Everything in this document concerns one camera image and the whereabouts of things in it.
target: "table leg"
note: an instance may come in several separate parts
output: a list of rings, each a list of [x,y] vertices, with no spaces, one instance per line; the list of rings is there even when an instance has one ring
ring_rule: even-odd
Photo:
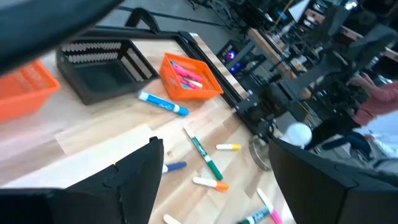
[[[229,70],[232,68],[236,63],[238,63],[242,58],[248,54],[253,48],[255,47],[254,43],[252,41],[249,41],[246,46],[235,56],[230,63],[226,64],[225,67]]]

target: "wooden table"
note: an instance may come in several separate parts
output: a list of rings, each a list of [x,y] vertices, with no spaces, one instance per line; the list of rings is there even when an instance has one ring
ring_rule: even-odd
[[[195,39],[238,93],[246,93],[206,44]],[[164,52],[185,55],[174,41],[133,40],[156,70]],[[0,184],[9,187],[68,187],[148,143],[152,136],[164,140],[164,161],[186,161],[183,170],[164,174],[150,223],[163,223],[170,214],[182,223],[235,223],[263,206],[256,194],[260,187],[294,223],[271,172],[263,172],[252,160],[248,142],[252,134],[219,96],[205,102],[178,102],[190,110],[182,118],[137,99],[136,94],[85,106],[58,73],[54,54],[42,61],[59,80],[62,89],[37,113],[0,125]],[[146,91],[168,98],[160,80]],[[183,131],[189,126],[229,183],[226,193],[192,182],[195,176],[213,177]],[[224,142],[240,143],[242,151],[217,151]],[[263,223],[272,223],[267,219]]]

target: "plastic bin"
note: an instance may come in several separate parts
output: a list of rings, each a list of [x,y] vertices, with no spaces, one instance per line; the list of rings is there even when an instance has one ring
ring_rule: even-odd
[[[39,60],[1,77],[0,122],[37,111],[59,89],[59,82]]]
[[[138,91],[159,77],[129,39],[78,39],[57,50],[57,66],[86,105]]]
[[[178,80],[171,62],[201,76],[203,89],[184,88]],[[165,53],[159,74],[172,100],[208,100],[224,93],[207,64],[199,60]]]

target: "orange basket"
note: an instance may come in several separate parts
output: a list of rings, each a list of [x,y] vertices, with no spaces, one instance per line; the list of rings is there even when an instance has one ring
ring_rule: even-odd
[[[0,122],[37,111],[59,89],[39,60],[0,77]]]
[[[184,88],[171,62],[201,76],[203,88],[200,90]],[[207,64],[199,60],[165,53],[159,74],[172,100],[207,100],[224,93]]]

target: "marker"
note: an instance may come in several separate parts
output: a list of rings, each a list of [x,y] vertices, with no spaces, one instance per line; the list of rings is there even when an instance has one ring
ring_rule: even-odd
[[[191,87],[187,86],[186,84],[182,84],[182,87],[190,89]]]
[[[163,221],[166,222],[167,224],[181,224],[179,221],[177,221],[168,214],[163,216]]]
[[[199,83],[199,82],[195,82],[195,81],[193,81],[193,80],[188,80],[188,82],[194,84],[195,86],[197,86],[197,87],[199,87],[199,88],[203,88],[203,85],[202,85],[201,83]]]
[[[216,164],[214,164],[213,160],[211,160],[210,156],[207,154],[203,146],[200,144],[199,140],[193,135],[192,131],[184,127],[185,132],[188,134],[188,136],[191,138],[193,144],[195,147],[198,149],[199,153],[201,156],[204,158],[204,160],[207,163],[207,166],[210,168],[210,170],[213,172],[214,176],[217,178],[217,180],[222,180],[223,175],[221,172],[217,169]]]
[[[265,206],[262,209],[256,211],[253,215],[246,217],[244,220],[238,222],[238,224],[256,224],[263,220],[267,215],[269,215],[268,207]]]
[[[274,208],[274,206],[271,204],[271,201],[267,198],[267,196],[260,188],[257,188],[257,194],[260,196],[262,202],[264,202],[266,207],[268,207],[268,210],[271,213],[272,220],[275,222],[275,224],[282,224],[283,221],[278,211]]]
[[[177,77],[178,77],[178,80],[180,80],[181,84],[189,86],[191,89],[194,89],[194,90],[199,90],[200,89],[199,87],[195,86],[194,84],[186,81],[186,79],[184,79],[184,77],[182,77],[180,75],[178,75]]]
[[[175,103],[172,103],[172,102],[169,102],[167,100],[164,100],[164,99],[162,99],[160,97],[157,97],[155,95],[152,95],[150,93],[144,92],[144,91],[141,91],[140,93],[138,93],[138,98],[140,100],[152,103],[153,105],[159,106],[161,108],[165,108],[165,109],[167,109],[169,111],[176,112],[176,113],[178,113],[179,115],[182,115],[182,116],[186,116],[186,115],[189,114],[189,110],[188,109],[186,109],[184,107],[181,107],[179,105],[176,105]]]
[[[173,164],[163,164],[163,170],[162,173],[167,173],[175,170],[182,169],[187,166],[186,162],[176,162]]]
[[[242,146],[240,144],[218,144],[216,145],[218,150],[240,150]]]
[[[199,75],[177,65],[175,62],[171,62],[171,64],[174,68],[175,73],[177,73],[177,75],[180,75],[182,77],[187,77],[187,78],[189,78],[193,81],[199,82],[199,83],[203,82],[203,78],[200,77]]]
[[[217,181],[217,180],[211,180],[211,179],[206,179],[206,178],[201,178],[201,177],[194,177],[192,179],[192,181],[195,184],[200,184],[200,185],[204,185],[204,186],[208,186],[208,187],[213,187],[214,189],[220,191],[220,192],[225,192],[229,189],[229,185],[221,182],[221,181]]]

